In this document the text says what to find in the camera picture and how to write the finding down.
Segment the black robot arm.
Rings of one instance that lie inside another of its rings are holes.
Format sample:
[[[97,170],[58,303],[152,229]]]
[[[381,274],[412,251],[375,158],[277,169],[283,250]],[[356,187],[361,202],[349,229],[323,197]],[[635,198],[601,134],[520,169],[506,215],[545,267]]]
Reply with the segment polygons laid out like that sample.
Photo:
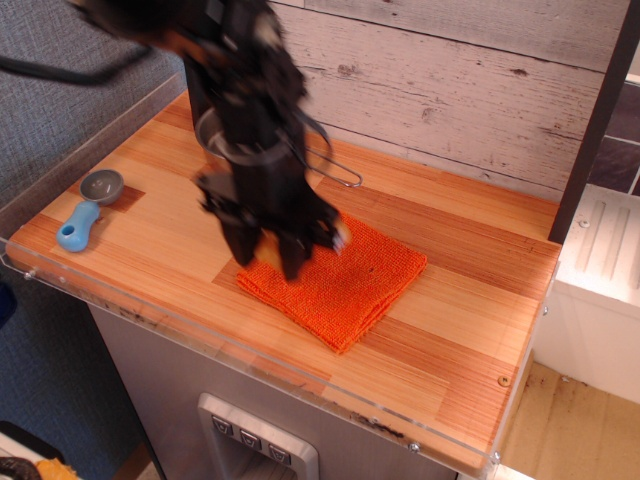
[[[172,52],[184,63],[195,120],[217,118],[212,140],[229,170],[197,178],[241,265],[271,264],[298,277],[317,246],[340,249],[349,233],[307,182],[303,74],[264,1],[79,1],[91,25]]]

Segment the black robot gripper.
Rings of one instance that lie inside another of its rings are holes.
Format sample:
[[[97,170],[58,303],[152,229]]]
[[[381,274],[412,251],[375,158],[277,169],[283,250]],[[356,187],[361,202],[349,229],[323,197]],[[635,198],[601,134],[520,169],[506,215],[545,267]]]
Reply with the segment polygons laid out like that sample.
[[[310,187],[305,168],[293,157],[275,165],[230,166],[229,172],[196,178],[203,207],[218,218],[234,259],[243,267],[254,259],[263,229],[280,234],[282,272],[287,281],[296,280],[313,244],[331,248],[340,214]]]

